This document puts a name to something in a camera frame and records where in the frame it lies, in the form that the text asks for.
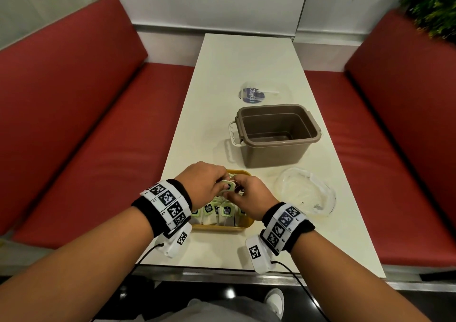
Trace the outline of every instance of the qr code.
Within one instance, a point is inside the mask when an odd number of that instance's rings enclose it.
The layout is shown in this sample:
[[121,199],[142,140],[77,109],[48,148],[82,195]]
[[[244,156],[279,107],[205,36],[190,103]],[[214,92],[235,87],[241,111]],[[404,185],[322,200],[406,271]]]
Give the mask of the qr code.
[[204,210],[206,211],[206,213],[210,213],[211,211],[213,211],[214,208],[212,208],[212,204],[206,204],[204,206]]
[[297,216],[298,214],[300,214],[300,211],[297,210],[295,207],[289,207],[286,209],[286,211],[288,212],[288,214],[290,214],[292,217],[295,217]]
[[287,227],[293,221],[293,217],[289,215],[287,212],[283,212],[282,215],[279,217],[279,222]]
[[250,256],[252,256],[252,259],[256,259],[261,257],[261,254],[259,253],[259,249],[257,245],[252,246],[251,248],[248,249],[250,252]]
[[285,228],[283,228],[283,226],[280,223],[276,223],[272,227],[272,232],[274,232],[278,237],[282,237],[282,235],[285,232]]
[[160,184],[154,185],[151,189],[149,189],[149,191],[156,196],[164,190],[166,190],[165,187],[163,187],[163,185]]
[[174,221],[174,223],[175,223],[176,226],[177,226],[177,225],[179,225],[179,224],[180,224],[182,221],[184,221],[184,220],[185,220],[185,214],[184,214],[184,213],[180,213],[178,216],[176,216],[176,217],[174,218],[173,221]]
[[168,207],[168,213],[174,219],[183,209],[179,202],[175,201],[170,207]]
[[172,201],[174,201],[176,198],[174,197],[174,195],[168,190],[166,192],[164,192],[163,194],[161,194],[158,199],[162,202],[162,204],[164,204],[165,206],[167,206],[168,204],[170,204]]
[[279,242],[279,238],[274,233],[269,233],[268,242],[272,244],[272,246],[276,247],[277,243]]
[[184,241],[186,238],[187,238],[187,233],[182,232],[179,239],[177,240],[178,244],[180,244],[180,245],[184,244]]

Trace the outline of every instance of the white table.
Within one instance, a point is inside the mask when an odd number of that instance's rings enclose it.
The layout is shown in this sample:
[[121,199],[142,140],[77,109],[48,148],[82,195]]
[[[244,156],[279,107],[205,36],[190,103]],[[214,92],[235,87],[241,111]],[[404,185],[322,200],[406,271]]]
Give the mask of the white table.
[[[316,229],[329,241],[379,277],[382,266],[348,185],[345,173],[328,135],[322,115],[290,39],[206,34],[191,79],[179,123],[163,170],[162,179],[175,177],[186,166],[203,160],[230,169],[245,169],[240,148],[231,145],[228,123],[239,108],[249,106],[238,98],[246,81],[285,84],[291,91],[289,103],[309,110],[322,129],[322,138],[312,144],[294,166],[315,173],[337,194],[329,217],[312,217]],[[288,167],[247,169],[272,190],[275,179]],[[264,228],[255,222],[242,233],[193,231],[185,254],[168,259],[157,251],[144,264],[252,270],[245,239]],[[278,260],[298,272],[290,255]],[[276,271],[286,271],[281,266]]]

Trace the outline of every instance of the cable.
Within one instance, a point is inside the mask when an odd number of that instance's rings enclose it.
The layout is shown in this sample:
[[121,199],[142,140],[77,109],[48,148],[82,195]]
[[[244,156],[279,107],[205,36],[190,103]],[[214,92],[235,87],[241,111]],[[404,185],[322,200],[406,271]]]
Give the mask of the cable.
[[298,279],[298,277],[291,271],[290,268],[288,268],[287,266],[285,266],[282,262],[279,262],[279,261],[271,261],[271,263],[275,264],[279,264],[285,268],[288,269],[288,271],[294,276],[294,278],[299,282],[299,284],[301,285],[302,289],[304,290],[304,292],[309,296],[309,298],[311,299],[311,301],[314,303],[315,307],[318,309],[318,311],[322,314],[322,316],[325,318],[325,320],[327,320],[328,322],[331,322],[330,319],[328,319],[328,317],[325,315],[325,313],[320,309],[320,307],[318,306],[317,302],[315,301],[314,297],[312,297],[312,295],[310,294],[310,292],[305,288],[305,286],[302,284],[302,282]]
[[165,245],[164,243],[160,243],[160,244],[157,244],[157,245],[154,245],[152,246],[152,249],[150,249],[149,251],[147,251],[143,257],[141,257],[141,259],[138,261],[138,263],[136,263],[133,267],[133,269],[130,271],[130,273],[127,274],[127,276],[131,275],[134,270],[141,264],[141,262],[145,259],[145,257],[147,255],[149,255],[151,253],[152,250],[154,250],[155,248],[160,248],[162,247],[163,245]]

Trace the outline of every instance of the green plant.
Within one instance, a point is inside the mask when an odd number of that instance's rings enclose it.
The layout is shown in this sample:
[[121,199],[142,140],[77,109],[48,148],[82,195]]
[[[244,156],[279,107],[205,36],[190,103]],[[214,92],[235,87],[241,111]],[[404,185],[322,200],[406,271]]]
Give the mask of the green plant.
[[456,0],[400,0],[419,29],[456,42]]

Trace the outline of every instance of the human hand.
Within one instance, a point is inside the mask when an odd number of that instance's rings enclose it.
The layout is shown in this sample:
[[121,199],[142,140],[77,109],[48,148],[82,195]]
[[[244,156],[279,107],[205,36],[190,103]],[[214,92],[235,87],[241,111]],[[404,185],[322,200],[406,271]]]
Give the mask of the human hand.
[[190,196],[192,209],[197,210],[211,202],[222,190],[228,189],[228,184],[216,183],[220,178],[229,179],[225,167],[199,161],[187,167],[175,180],[184,186]]
[[261,221],[265,213],[279,201],[258,177],[237,174],[231,180],[237,181],[245,188],[244,195],[235,192],[224,192],[223,196],[236,204],[251,218]]

